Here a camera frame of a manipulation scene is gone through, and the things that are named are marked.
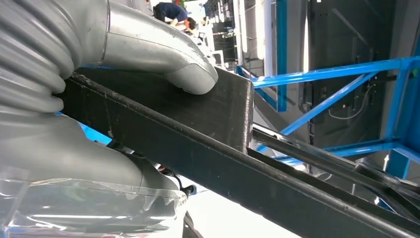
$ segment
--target metal pipe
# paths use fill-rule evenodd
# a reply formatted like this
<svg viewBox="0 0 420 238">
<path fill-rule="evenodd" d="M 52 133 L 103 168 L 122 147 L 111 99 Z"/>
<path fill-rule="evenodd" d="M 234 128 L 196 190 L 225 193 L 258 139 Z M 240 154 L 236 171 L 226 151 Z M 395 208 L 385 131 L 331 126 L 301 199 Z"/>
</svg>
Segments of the metal pipe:
<svg viewBox="0 0 420 238">
<path fill-rule="evenodd" d="M 347 157 L 347 156 L 353 156 L 353 155 L 362 155 L 362 154 L 368 154 L 378 151 L 387 151 L 392 150 L 396 148 L 396 143 L 393 142 L 384 142 L 382 140 L 379 140 L 372 144 L 369 142 L 364 143 L 358 143 L 358 144 L 352 144 L 348 146 L 340 146 L 340 147 L 334 147 L 334 148 L 325 148 L 324 150 L 330 153 L 333 153 L 336 156 L 340 157 Z M 282 155 L 274 157 L 276 160 L 280 160 L 283 162 L 283 160 L 290 159 L 289 156 Z"/>
<path fill-rule="evenodd" d="M 287 73 L 287 1 L 276 0 L 277 19 L 277 74 Z M 278 112 L 287 110 L 287 85 L 277 85 L 277 107 Z"/>
<path fill-rule="evenodd" d="M 307 73 L 297 72 L 277 75 L 272 77 L 260 77 L 253 80 L 254 88 L 271 87 L 289 83 L 310 82 L 319 79 L 343 77 L 355 74 L 364 74 L 391 70 L 401 67 L 402 61 L 419 61 L 420 57 L 391 59 L 377 62 L 361 63 L 348 66 L 340 66 L 327 69 L 312 70 Z"/>
<path fill-rule="evenodd" d="M 385 202 L 392 204 L 392 208 L 401 216 L 405 216 L 415 222 L 420 220 L 420 210 L 414 204 L 390 186 L 356 172 L 354 170 L 354 166 L 356 165 L 354 162 L 334 156 L 297 140 L 290 140 L 286 137 L 275 139 L 256 129 L 253 130 L 253 136 L 263 141 L 266 146 L 280 153 L 297 158 L 327 173 L 353 181 L 365 187 L 381 197 Z"/>
<path fill-rule="evenodd" d="M 353 80 L 351 83 L 344 86 L 342 89 L 338 90 L 333 95 L 329 96 L 327 99 L 325 99 L 322 103 L 318 104 L 316 107 L 314 107 L 309 112 L 305 113 L 303 116 L 301 116 L 299 119 L 294 121 L 292 124 L 288 125 L 286 128 L 284 128 L 280 133 L 288 135 L 292 133 L 294 130 L 301 127 L 303 124 L 307 123 L 310 119 L 314 118 L 316 115 L 318 115 L 320 112 L 324 111 L 325 109 L 329 108 L 332 104 L 337 102 L 338 100 L 342 99 L 344 96 L 346 96 L 348 93 L 362 85 L 364 82 L 368 81 L 370 78 L 375 76 L 378 72 L 372 72 L 370 74 L 363 74 L 360 75 L 358 78 Z"/>
</svg>

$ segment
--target diagonal blue brace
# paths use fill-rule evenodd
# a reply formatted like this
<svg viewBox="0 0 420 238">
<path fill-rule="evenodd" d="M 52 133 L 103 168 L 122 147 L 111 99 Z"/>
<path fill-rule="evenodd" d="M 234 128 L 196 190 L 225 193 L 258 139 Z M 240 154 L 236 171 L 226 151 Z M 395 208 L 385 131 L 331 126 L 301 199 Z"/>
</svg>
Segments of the diagonal blue brace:
<svg viewBox="0 0 420 238">
<path fill-rule="evenodd" d="M 362 74 L 351 83 L 344 86 L 342 89 L 338 90 L 333 95 L 329 96 L 325 99 L 322 103 L 314 107 L 312 110 L 307 112 L 305 115 L 301 116 L 295 122 L 284 128 L 280 133 L 288 135 L 301 127 L 303 124 L 307 123 L 310 119 L 314 118 L 316 115 L 324 111 L 325 109 L 329 108 L 332 104 L 337 102 L 338 100 L 342 99 L 344 96 L 349 94 L 351 91 L 355 90 L 357 87 L 362 85 L 364 82 L 368 81 L 370 78 L 375 76 L 377 72 L 372 72 L 369 74 Z"/>
<path fill-rule="evenodd" d="M 417 151 L 414 151 L 404 145 L 398 145 L 397 148 L 394 148 L 394 151 L 400 153 L 404 157 L 420 164 L 420 154 Z"/>
<path fill-rule="evenodd" d="M 353 155 L 368 154 L 368 153 L 373 153 L 373 152 L 378 152 L 378 151 L 392 150 L 394 148 L 397 148 L 397 146 L 399 146 L 399 144 L 395 142 L 386 143 L 383 140 L 376 140 L 376 141 L 367 141 L 367 142 L 361 142 L 361 143 L 356 143 L 356 144 L 350 144 L 350 145 L 345 145 L 345 146 L 324 148 L 324 150 L 340 157 L 347 157 L 347 156 L 353 156 Z M 293 158 L 287 155 L 276 156 L 274 157 L 274 159 L 280 160 L 282 162 L 284 160 L 289 160 L 289 162 L 294 160 Z"/>
</svg>

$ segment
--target clear plastic sheet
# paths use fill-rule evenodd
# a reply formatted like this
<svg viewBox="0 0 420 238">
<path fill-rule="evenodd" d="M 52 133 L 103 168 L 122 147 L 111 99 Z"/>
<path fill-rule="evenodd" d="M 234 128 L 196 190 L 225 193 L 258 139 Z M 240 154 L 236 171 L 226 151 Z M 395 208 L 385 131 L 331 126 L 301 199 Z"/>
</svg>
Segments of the clear plastic sheet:
<svg viewBox="0 0 420 238">
<path fill-rule="evenodd" d="M 178 190 L 76 179 L 30 182 L 0 169 L 2 238 L 154 237 L 182 227 L 187 197 Z"/>
</svg>

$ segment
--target white wire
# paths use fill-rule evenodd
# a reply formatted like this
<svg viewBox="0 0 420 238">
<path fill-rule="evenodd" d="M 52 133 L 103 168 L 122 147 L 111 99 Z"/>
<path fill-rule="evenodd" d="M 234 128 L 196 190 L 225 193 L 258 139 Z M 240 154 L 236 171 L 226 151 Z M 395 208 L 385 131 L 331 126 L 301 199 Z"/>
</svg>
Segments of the white wire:
<svg viewBox="0 0 420 238">
<path fill-rule="evenodd" d="M 356 112 L 354 115 L 351 115 L 351 116 L 346 117 L 346 118 L 337 117 L 337 116 L 334 116 L 334 115 L 331 114 L 331 109 L 328 109 L 328 114 L 330 115 L 330 117 L 335 118 L 335 119 L 339 119 L 339 120 L 348 120 L 348 119 L 352 119 L 352 118 L 356 117 L 357 115 L 359 115 L 363 111 L 363 108 L 365 107 L 366 99 L 368 98 L 368 93 L 369 93 L 370 89 L 373 88 L 374 86 L 376 86 L 376 84 L 373 84 L 372 86 L 370 86 L 367 89 L 367 91 L 365 93 L 365 96 L 363 97 L 362 106 L 360 107 L 360 110 L 358 112 Z"/>
<path fill-rule="evenodd" d="M 239 32 L 234 31 L 233 33 L 235 33 L 235 34 L 238 33 L 239 35 L 242 35 L 242 32 L 240 32 L 240 31 Z M 249 36 L 245 36 L 245 37 L 250 39 L 250 40 L 256 40 L 256 38 L 252 38 L 252 37 L 249 37 Z"/>
<path fill-rule="evenodd" d="M 330 175 L 329 175 L 326 179 L 324 179 L 323 181 L 325 182 L 325 181 L 329 180 L 331 177 L 332 177 L 332 174 L 330 174 Z"/>
</svg>

